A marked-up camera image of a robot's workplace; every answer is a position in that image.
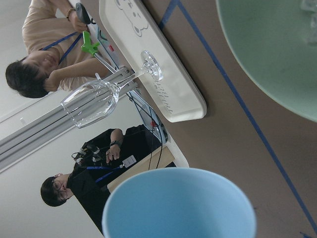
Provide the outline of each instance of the hand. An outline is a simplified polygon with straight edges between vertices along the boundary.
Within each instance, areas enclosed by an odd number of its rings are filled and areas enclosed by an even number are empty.
[[[43,87],[47,92],[56,92],[61,79],[57,74],[57,71],[54,70],[50,73],[49,77],[44,80]]]
[[[120,157],[120,147],[115,144],[110,147],[110,149],[106,153],[106,162],[109,163],[110,160],[117,160]]]
[[[88,30],[87,25],[78,19],[76,11],[71,11],[69,15],[69,21],[73,25],[73,28],[79,33]]]

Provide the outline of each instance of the black watch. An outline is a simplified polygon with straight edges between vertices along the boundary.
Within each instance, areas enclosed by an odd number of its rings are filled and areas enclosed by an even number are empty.
[[[119,141],[116,141],[116,140],[114,140],[114,141],[112,141],[112,142],[110,143],[110,147],[111,147],[112,145],[118,145],[119,148],[121,147],[121,143],[120,143]]]

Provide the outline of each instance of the person in beige shirt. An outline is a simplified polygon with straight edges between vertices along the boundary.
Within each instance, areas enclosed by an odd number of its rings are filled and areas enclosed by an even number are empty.
[[[56,18],[59,9],[67,18]],[[81,50],[80,38],[67,56],[59,62],[79,34],[87,30],[67,0],[32,0],[22,27],[28,56],[11,63],[5,72],[8,85],[29,98],[40,98],[60,87],[72,91],[95,73],[106,76],[109,71],[91,54]],[[47,50],[51,43],[77,31],[76,34]]]

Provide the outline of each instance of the person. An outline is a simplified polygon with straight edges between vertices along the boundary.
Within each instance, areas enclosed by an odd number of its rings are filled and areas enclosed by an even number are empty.
[[[42,199],[47,205],[56,207],[75,196],[102,231],[103,208],[110,195],[106,185],[160,146],[160,141],[144,125],[128,128],[124,136],[121,129],[108,129],[83,145],[81,151],[86,154],[77,153],[73,172],[57,174],[43,182]],[[120,166],[132,155],[136,161],[133,165]],[[100,164],[96,166],[93,156],[105,158],[101,160],[104,169],[100,169]]]
[[[67,18],[56,18],[57,9]],[[91,54],[81,50],[82,37],[70,48],[85,30],[88,30],[87,25],[78,19],[67,0],[32,0],[22,27],[28,56],[7,67],[8,86],[24,97],[40,98],[58,87],[72,91],[92,80],[96,72],[106,76],[109,70]],[[46,49],[74,32],[77,33]],[[70,52],[59,62],[69,48]]]

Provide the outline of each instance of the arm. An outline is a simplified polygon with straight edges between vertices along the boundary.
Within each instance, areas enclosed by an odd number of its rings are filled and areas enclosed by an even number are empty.
[[[96,58],[70,65],[65,68],[54,70],[44,82],[44,89],[48,92],[55,92],[59,83],[64,78],[71,77],[95,77],[98,73],[101,77],[108,74],[109,70]]]
[[[113,141],[118,141],[121,145],[123,142],[123,133],[121,129],[115,129],[114,131],[112,131],[111,135],[110,135],[110,140],[111,142]],[[106,162],[109,163],[110,160],[113,159],[119,159],[120,157],[120,147],[117,144],[114,144],[110,147],[110,149],[107,152],[106,155]]]
[[[67,15],[68,10],[73,8],[73,6],[69,3],[68,0],[48,0],[51,4],[57,7],[64,16]],[[76,14],[76,11],[71,11],[69,14],[69,21],[73,25],[73,28],[78,32],[87,31],[87,25],[81,22]]]

